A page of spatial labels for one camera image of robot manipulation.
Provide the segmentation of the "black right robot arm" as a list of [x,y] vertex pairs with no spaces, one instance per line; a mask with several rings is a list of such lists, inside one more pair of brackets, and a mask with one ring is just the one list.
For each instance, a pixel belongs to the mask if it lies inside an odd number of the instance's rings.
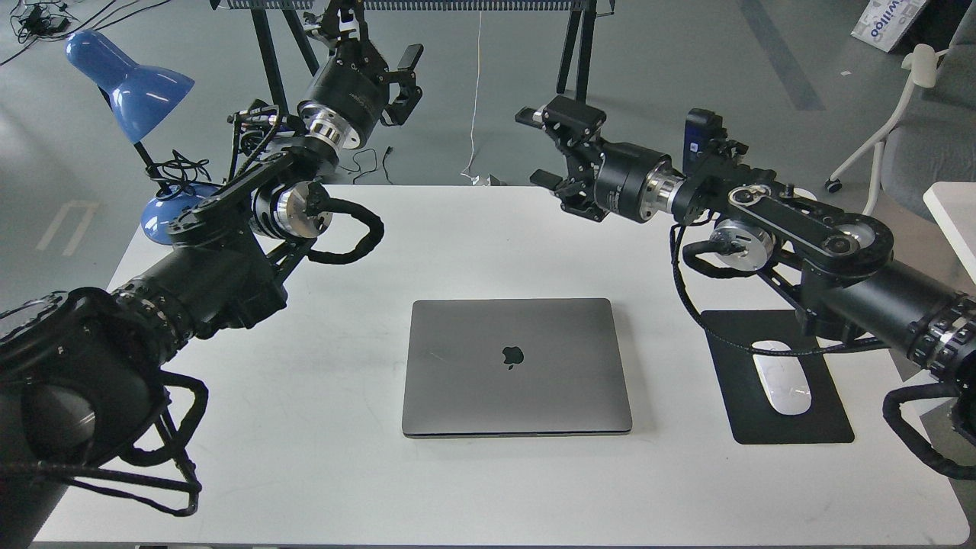
[[692,109],[681,167],[663,152],[601,136],[604,111],[565,96],[515,119],[540,129],[567,174],[530,180],[565,212],[592,221],[656,213],[691,226],[717,216],[708,241],[672,247],[672,260],[711,278],[761,277],[798,312],[809,335],[852,346],[871,334],[936,378],[934,395],[974,397],[974,298],[896,261],[884,223],[795,193],[771,170],[742,163],[721,116]]

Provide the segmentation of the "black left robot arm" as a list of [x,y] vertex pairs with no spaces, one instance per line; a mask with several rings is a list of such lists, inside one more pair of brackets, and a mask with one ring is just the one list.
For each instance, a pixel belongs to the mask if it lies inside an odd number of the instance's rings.
[[252,328],[285,308],[300,261],[346,265],[383,239],[366,207],[331,197],[322,176],[378,124],[406,122],[422,97],[405,49],[391,69],[362,1],[307,15],[300,48],[328,62],[295,114],[255,103],[231,116],[226,184],[167,223],[173,249],[112,292],[56,291],[2,315],[2,546],[31,545],[71,486],[185,517],[202,490],[186,452],[208,403],[201,380],[164,364],[194,338]]

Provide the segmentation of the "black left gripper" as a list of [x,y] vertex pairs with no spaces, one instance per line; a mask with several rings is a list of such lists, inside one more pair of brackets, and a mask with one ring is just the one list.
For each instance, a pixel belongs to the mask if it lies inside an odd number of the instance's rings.
[[308,136],[337,150],[361,149],[378,124],[404,125],[422,97],[416,78],[422,43],[410,44],[397,69],[388,69],[368,41],[363,1],[329,1],[323,14],[304,22],[304,35],[337,49],[299,103]]

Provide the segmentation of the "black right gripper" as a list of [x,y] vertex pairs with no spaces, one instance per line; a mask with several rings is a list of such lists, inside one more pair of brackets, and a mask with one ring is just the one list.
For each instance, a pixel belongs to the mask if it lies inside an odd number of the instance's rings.
[[575,98],[557,96],[543,107],[525,107],[519,124],[546,130],[566,160],[560,177],[534,170],[530,183],[551,192],[563,211],[601,222],[607,215],[645,223],[670,212],[684,176],[669,154],[601,136],[606,113]]

